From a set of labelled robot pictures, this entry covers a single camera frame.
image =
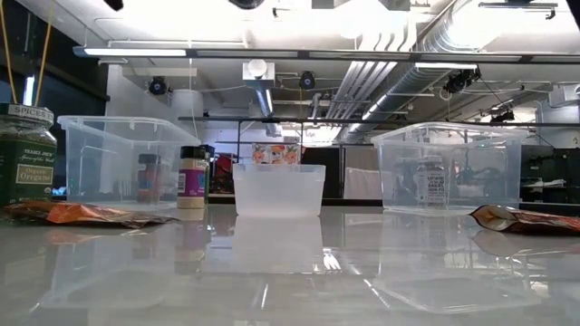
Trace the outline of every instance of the light fixture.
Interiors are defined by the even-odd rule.
[[[185,57],[182,49],[119,49],[119,48],[74,48],[77,54],[96,57]]]
[[[478,66],[475,63],[416,62],[415,68],[475,70]]]
[[[24,88],[24,99],[22,103],[24,105],[33,105],[33,95],[34,95],[34,76],[26,78],[26,86]]]

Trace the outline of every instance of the countertop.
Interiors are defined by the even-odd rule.
[[[373,207],[173,214],[141,230],[1,226],[0,324],[580,324],[580,237]]]

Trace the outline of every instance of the ceiling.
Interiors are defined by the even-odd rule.
[[[18,1],[44,20],[48,19],[49,1]],[[365,28],[385,28],[389,21],[386,10],[376,0],[352,0],[351,3],[355,1],[366,1],[378,7],[357,7],[347,3],[334,10],[314,10],[311,9],[311,0],[266,0],[256,10],[243,11],[227,0],[125,0],[126,8],[115,13],[103,1],[55,0],[53,23],[76,42],[89,46],[104,46],[113,40],[195,40],[195,47],[352,50],[361,46],[362,37],[349,39],[341,34],[357,34],[364,32],[359,30]],[[419,31],[450,2],[418,0],[416,3],[425,1],[430,5],[429,8],[411,10],[414,19],[418,21]],[[530,14],[524,20],[498,17],[483,24],[474,23],[469,29],[473,30],[474,35],[478,30],[490,26],[501,32],[499,37],[485,46],[484,52],[580,52],[580,33],[566,1],[551,2],[559,3],[556,17],[552,20],[545,19],[546,13]],[[272,16],[274,7],[279,9],[277,18]],[[152,77],[151,72],[166,69],[169,84],[174,89],[189,88],[190,81],[192,89],[224,89],[243,85],[242,62],[216,59],[133,59],[130,65],[124,66],[123,73],[143,88]],[[315,73],[316,89],[335,91],[349,66],[349,62],[277,61],[275,70],[279,74],[281,88],[273,90],[273,100],[311,99],[313,91],[301,93],[295,90],[298,89],[296,76],[303,71]],[[190,68],[195,70],[192,78],[186,73]],[[580,82],[580,66],[487,64],[481,66],[481,71],[486,83],[477,82],[469,88],[470,91],[516,89],[522,83],[528,88],[549,90],[554,82]],[[499,99],[495,95],[460,94],[450,101],[444,101],[439,96],[444,81],[436,82],[432,90],[427,91],[433,92],[435,97],[418,98],[413,102],[410,119],[473,119],[482,110],[489,110],[498,104]],[[542,93],[534,94],[537,97],[545,96]],[[512,91],[499,94],[498,97],[506,101],[527,95],[530,94]],[[207,110],[247,108],[248,103],[256,102],[255,96],[255,92],[250,89],[237,88],[206,92],[204,102]],[[296,105],[294,109],[298,111],[299,107]]]

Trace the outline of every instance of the white label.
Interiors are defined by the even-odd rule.
[[[417,200],[425,204],[445,204],[445,171],[418,173]]]
[[[38,108],[10,104],[8,105],[8,114],[22,118],[42,120],[54,123],[54,114],[52,114],[47,110]]]
[[[179,173],[178,178],[178,192],[180,194],[185,193],[185,173]]]

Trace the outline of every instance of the plastic storage container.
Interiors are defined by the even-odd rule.
[[[318,216],[326,167],[235,164],[236,211],[240,216]]]
[[[385,208],[471,209],[519,201],[527,131],[427,122],[373,137]]]
[[[151,118],[61,116],[57,121],[66,130],[69,201],[147,211],[175,206],[179,149],[198,146],[197,138]]]

